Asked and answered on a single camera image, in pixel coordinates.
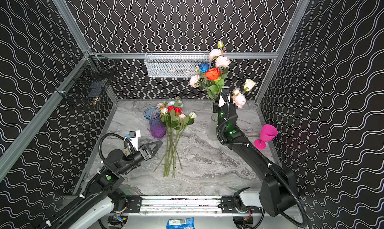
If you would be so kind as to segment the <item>frosted clear glass vase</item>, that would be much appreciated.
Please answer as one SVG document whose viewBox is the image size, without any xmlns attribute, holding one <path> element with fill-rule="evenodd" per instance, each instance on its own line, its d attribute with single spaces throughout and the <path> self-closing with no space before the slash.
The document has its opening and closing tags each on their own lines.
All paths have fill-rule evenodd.
<svg viewBox="0 0 384 229">
<path fill-rule="evenodd" d="M 210 120 L 210 126 L 208 130 L 208 139 L 211 141 L 217 141 L 217 125 L 218 125 L 218 115 L 217 113 L 213 113 L 211 115 L 211 120 Z"/>
</svg>

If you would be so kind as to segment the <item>purple blue glass vase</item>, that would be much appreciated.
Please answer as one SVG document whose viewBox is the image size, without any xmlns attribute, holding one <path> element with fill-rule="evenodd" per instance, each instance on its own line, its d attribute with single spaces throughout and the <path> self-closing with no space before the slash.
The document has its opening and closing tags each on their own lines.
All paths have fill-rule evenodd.
<svg viewBox="0 0 384 229">
<path fill-rule="evenodd" d="M 161 120 L 162 112 L 158 107 L 152 106 L 144 111 L 144 117 L 149 121 L 150 134 L 157 139 L 166 134 L 166 127 Z"/>
</svg>

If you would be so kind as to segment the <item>cream rose flower stem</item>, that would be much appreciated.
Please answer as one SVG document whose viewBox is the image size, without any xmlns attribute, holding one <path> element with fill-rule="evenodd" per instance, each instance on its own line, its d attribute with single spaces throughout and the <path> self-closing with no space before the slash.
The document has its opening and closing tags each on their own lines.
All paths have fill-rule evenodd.
<svg viewBox="0 0 384 229">
<path fill-rule="evenodd" d="M 245 93 L 251 91 L 255 86 L 256 86 L 256 83 L 253 80 L 247 79 L 243 85 L 243 89 L 242 89 L 241 93 L 245 94 Z"/>
</svg>

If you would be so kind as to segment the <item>red rose stem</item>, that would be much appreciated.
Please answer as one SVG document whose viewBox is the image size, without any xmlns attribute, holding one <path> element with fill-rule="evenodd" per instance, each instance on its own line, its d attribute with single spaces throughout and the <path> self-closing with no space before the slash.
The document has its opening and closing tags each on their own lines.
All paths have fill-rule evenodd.
<svg viewBox="0 0 384 229">
<path fill-rule="evenodd" d="M 216 99 L 222 92 L 222 88 L 225 86 L 224 76 L 226 75 L 217 67 L 209 69 L 205 73 L 206 91 L 209 98 Z"/>
</svg>

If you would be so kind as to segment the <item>pink double flower stem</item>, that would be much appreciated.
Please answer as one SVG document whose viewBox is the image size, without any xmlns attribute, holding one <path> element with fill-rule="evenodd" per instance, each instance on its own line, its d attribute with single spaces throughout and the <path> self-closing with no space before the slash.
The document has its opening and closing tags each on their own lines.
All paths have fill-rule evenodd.
<svg viewBox="0 0 384 229">
<path fill-rule="evenodd" d="M 207 78 L 202 74 L 192 76 L 189 81 L 189 85 L 193 88 L 201 87 L 208 92 L 209 83 Z"/>
</svg>

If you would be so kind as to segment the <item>blue rose flower stem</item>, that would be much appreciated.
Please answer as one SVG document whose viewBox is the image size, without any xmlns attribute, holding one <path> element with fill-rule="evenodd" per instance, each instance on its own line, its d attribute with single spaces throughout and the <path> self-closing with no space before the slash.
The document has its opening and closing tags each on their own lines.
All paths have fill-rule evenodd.
<svg viewBox="0 0 384 229">
<path fill-rule="evenodd" d="M 198 74 L 198 79 L 207 79 L 206 72 L 210 69 L 209 63 L 201 63 L 196 66 L 196 71 Z"/>
</svg>

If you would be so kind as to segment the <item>pink peony flower stem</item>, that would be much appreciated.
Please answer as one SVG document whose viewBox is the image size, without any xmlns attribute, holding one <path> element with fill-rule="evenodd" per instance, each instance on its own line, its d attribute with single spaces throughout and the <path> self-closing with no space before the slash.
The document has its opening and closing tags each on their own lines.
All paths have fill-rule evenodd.
<svg viewBox="0 0 384 229">
<path fill-rule="evenodd" d="M 218 69 L 221 74 L 228 74 L 231 61 L 226 56 L 226 50 L 222 41 L 219 40 L 217 47 L 209 52 L 209 60 L 212 69 Z"/>
</svg>

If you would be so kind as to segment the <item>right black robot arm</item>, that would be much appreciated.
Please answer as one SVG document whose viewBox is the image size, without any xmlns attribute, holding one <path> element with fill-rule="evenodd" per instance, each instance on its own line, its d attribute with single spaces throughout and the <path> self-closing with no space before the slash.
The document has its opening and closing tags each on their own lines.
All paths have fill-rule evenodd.
<svg viewBox="0 0 384 229">
<path fill-rule="evenodd" d="M 230 101 L 228 93 L 222 92 L 216 102 L 220 101 L 224 104 L 218 107 L 217 138 L 238 154 L 262 182 L 259 200 L 263 212 L 272 217 L 281 215 L 299 228 L 307 227 L 308 218 L 297 193 L 293 171 L 272 162 L 250 142 L 237 126 L 237 107 Z"/>
</svg>

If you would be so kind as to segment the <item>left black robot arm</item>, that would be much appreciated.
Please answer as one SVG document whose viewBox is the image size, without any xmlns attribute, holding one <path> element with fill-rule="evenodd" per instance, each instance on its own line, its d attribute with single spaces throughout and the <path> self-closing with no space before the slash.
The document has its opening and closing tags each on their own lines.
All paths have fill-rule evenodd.
<svg viewBox="0 0 384 229">
<path fill-rule="evenodd" d="M 102 144 L 105 138 L 116 137 L 128 144 L 131 153 L 125 155 L 120 149 L 112 150 L 107 157 L 104 157 Z M 107 133 L 101 137 L 98 146 L 99 156 L 103 161 L 101 170 L 96 173 L 87 183 L 84 191 L 74 200 L 64 206 L 59 212 L 49 217 L 44 222 L 33 226 L 33 229 L 69 229 L 75 223 L 85 222 L 84 216 L 90 212 L 94 206 L 109 199 L 112 208 L 123 212 L 129 203 L 126 196 L 119 189 L 125 180 L 123 175 L 141 166 L 143 161 L 152 159 L 163 142 L 155 141 L 146 143 L 135 149 L 129 138 L 115 133 Z"/>
</svg>

